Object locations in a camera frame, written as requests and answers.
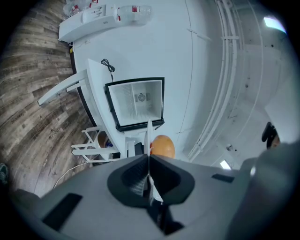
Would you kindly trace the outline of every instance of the black cable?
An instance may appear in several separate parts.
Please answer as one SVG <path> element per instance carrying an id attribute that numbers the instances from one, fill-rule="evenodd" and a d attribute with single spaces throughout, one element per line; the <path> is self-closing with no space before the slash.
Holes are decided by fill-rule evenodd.
<path id="1" fill-rule="evenodd" d="M 112 75 L 112 73 L 113 73 L 116 69 L 114 68 L 114 66 L 110 65 L 110 64 L 109 64 L 109 61 L 108 61 L 107 59 L 105 59 L 105 58 L 101 61 L 101 63 L 102 63 L 104 66 L 107 66 L 107 67 L 108 67 L 108 71 L 110 71 L 111 76 L 112 76 L 112 81 L 113 81 L 113 75 Z"/>

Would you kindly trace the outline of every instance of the white cord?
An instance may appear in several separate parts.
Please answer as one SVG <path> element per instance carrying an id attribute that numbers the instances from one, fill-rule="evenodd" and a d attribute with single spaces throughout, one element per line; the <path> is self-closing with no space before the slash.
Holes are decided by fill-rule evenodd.
<path id="1" fill-rule="evenodd" d="M 81 164 L 79 164 L 79 165 L 77 165 L 77 166 L 75 166 L 75 167 L 72 167 L 72 168 L 70 168 L 69 170 L 67 170 L 60 178 L 58 178 L 58 180 L 56 181 L 56 184 L 54 185 L 54 187 L 52 188 L 52 190 L 56 187 L 56 185 L 57 185 L 58 182 L 63 178 L 63 176 L 65 176 L 70 170 L 72 170 L 72 169 L 74 169 L 74 168 L 76 168 L 76 167 L 79 167 L 79 166 L 81 166 L 81 165 L 87 164 L 87 163 L 90 163 L 90 162 L 81 163 Z"/>

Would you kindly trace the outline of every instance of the bottle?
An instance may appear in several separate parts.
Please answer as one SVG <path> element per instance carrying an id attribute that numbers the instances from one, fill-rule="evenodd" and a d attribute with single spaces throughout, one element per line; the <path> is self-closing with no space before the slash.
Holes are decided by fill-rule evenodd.
<path id="1" fill-rule="evenodd" d="M 123 23 L 137 22 L 145 24 L 151 20 L 150 6 L 122 6 L 118 9 L 118 19 Z"/>

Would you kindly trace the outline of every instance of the light fixture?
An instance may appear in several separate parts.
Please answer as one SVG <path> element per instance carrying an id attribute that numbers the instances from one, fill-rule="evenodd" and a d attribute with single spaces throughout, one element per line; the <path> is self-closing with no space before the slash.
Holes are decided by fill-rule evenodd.
<path id="1" fill-rule="evenodd" d="M 222 166 L 223 169 L 231 170 L 231 167 L 230 167 L 229 164 L 226 162 L 226 160 L 223 160 L 220 164 L 221 164 L 221 166 Z"/>
<path id="2" fill-rule="evenodd" d="M 278 21 L 277 19 L 271 18 L 271 17 L 264 17 L 263 19 L 264 19 L 264 22 L 266 23 L 267 27 L 275 28 L 279 31 L 286 33 L 284 27 L 282 26 L 280 21 Z"/>

